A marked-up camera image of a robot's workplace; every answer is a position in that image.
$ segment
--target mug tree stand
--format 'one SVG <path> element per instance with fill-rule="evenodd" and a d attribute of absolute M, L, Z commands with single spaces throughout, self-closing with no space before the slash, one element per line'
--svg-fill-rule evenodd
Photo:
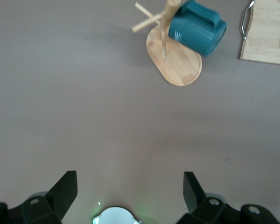
<path fill-rule="evenodd" d="M 149 19 L 132 27 L 137 32 L 144 27 L 157 23 L 148 34 L 147 51 L 164 78 L 175 86 L 186 86 L 193 83 L 202 70 L 200 54 L 168 37 L 169 25 L 181 5 L 181 0 L 167 0 L 165 9 L 152 15 L 139 3 L 135 4 Z"/>

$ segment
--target gray table surface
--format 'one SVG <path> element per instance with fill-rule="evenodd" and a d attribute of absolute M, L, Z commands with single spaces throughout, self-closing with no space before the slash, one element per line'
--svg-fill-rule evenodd
<path fill-rule="evenodd" d="M 63 219 L 124 206 L 144 224 L 187 211 L 184 171 L 280 221 L 280 65 L 238 59 L 247 0 L 200 0 L 228 23 L 200 77 L 167 83 L 134 0 L 0 0 L 0 201 L 12 208 L 76 170 Z M 139 0 L 153 14 L 164 0 Z"/>

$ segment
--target cutting board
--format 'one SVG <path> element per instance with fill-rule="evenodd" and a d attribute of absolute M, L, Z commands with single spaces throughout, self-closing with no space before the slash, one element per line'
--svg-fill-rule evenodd
<path fill-rule="evenodd" d="M 256 0 L 240 59 L 280 64 L 280 0 Z"/>

